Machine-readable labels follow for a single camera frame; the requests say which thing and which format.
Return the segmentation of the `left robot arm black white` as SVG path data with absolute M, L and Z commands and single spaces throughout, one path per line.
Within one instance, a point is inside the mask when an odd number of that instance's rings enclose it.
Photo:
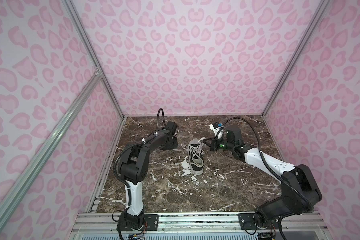
M 145 225 L 143 181 L 148 174 L 150 155 L 155 150 L 174 150 L 177 137 L 164 129 L 139 142 L 129 143 L 114 164 L 114 176 L 125 186 L 127 206 L 119 216 L 120 228 L 140 230 Z

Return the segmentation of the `white shoelace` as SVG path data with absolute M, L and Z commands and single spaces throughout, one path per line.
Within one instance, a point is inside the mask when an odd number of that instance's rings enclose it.
M 189 142 L 188 146 L 182 149 L 175 149 L 175 151 L 186 151 L 189 155 L 190 160 L 203 160 L 205 151 L 203 150 L 203 146 L 205 145 L 204 140 L 207 140 L 206 137 L 202 137 L 201 139 L 193 139 Z

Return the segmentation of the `black white canvas sneaker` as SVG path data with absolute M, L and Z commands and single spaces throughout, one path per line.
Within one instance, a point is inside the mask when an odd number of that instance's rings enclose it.
M 195 176 L 201 175 L 204 171 L 203 144 L 202 141 L 193 139 L 189 142 L 187 147 L 191 172 Z

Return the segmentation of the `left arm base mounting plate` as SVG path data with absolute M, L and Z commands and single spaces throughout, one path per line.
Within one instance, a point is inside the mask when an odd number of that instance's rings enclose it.
M 142 232 L 142 231 L 157 231 L 159 223 L 159 215 L 144 213 L 133 216 L 128 213 L 122 214 L 119 217 L 117 230 L 121 232 Z

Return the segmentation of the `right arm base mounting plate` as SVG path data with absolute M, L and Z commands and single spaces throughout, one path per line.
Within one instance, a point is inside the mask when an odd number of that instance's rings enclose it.
M 279 229 L 279 222 L 283 217 L 266 218 L 260 213 L 240 213 L 238 214 L 239 224 L 242 230 L 266 230 Z

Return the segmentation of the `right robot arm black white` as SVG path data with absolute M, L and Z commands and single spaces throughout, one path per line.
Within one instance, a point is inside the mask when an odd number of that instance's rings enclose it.
M 236 160 L 262 170 L 281 183 L 282 193 L 279 197 L 255 208 L 253 222 L 259 229 L 267 228 L 272 221 L 280 217 L 312 213 L 315 205 L 323 198 L 310 168 L 306 165 L 296 166 L 280 161 L 242 141 L 213 138 L 207 145 L 213 152 L 231 152 Z

